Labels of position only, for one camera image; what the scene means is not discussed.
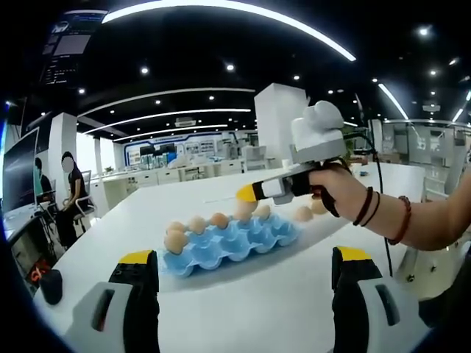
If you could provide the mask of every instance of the black bracelet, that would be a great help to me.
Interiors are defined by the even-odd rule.
[[[376,204],[376,207],[375,207],[375,210],[373,211],[373,214],[368,218],[368,221],[366,221],[365,224],[362,227],[365,227],[368,224],[368,222],[371,221],[371,219],[373,217],[375,217],[376,211],[378,211],[378,208],[379,208],[380,202],[381,202],[381,195],[377,191],[376,191],[376,193],[378,194],[378,203]]]
[[[366,212],[368,212],[369,204],[371,204],[371,199],[373,198],[373,188],[369,186],[366,191],[365,203],[363,204],[363,207],[361,208],[356,220],[353,222],[354,226],[358,226],[363,217],[366,215]]]

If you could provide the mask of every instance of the black cable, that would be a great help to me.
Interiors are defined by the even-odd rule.
[[[376,162],[376,166],[378,167],[378,176],[380,179],[380,192],[383,193],[383,175],[381,173],[381,166],[380,166],[380,160],[378,158],[378,153],[375,150],[375,146],[371,142],[371,140],[368,138],[368,136],[360,133],[360,132],[352,132],[351,134],[346,134],[344,136],[345,140],[350,140],[352,138],[363,138],[366,143],[368,143],[369,147],[371,148],[371,153],[373,154],[373,161]],[[384,238],[384,246],[386,247],[386,256],[388,258],[388,267],[389,267],[389,276],[392,277],[392,261],[391,261],[391,253],[389,252],[389,244],[388,240]]]

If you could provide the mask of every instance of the egg tray cup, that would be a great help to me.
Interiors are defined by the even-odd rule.
[[[252,250],[265,254],[276,244],[287,246],[297,239],[300,231],[292,223],[271,214],[266,220],[254,216],[246,223],[230,219],[226,229],[208,225],[201,235],[185,233],[189,242],[181,254],[166,250],[162,253],[163,272],[187,277],[195,266],[214,270],[226,257],[239,262],[247,259]]]

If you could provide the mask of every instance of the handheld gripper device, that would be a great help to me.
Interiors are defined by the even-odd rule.
[[[309,173],[322,170],[333,161],[340,161],[347,169],[341,156],[347,153],[340,129],[344,119],[339,109],[328,101],[318,101],[307,107],[302,118],[291,122],[294,145],[290,146],[291,158],[296,163],[288,172],[270,179],[245,185],[236,197],[242,201],[255,202],[273,198],[275,204],[286,204],[293,197],[317,193],[325,208],[335,217],[335,199],[321,185],[310,185]]]

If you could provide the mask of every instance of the black mouse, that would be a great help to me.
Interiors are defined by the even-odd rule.
[[[56,305],[62,299],[62,275],[59,270],[51,270],[39,280],[44,299],[50,305]]]

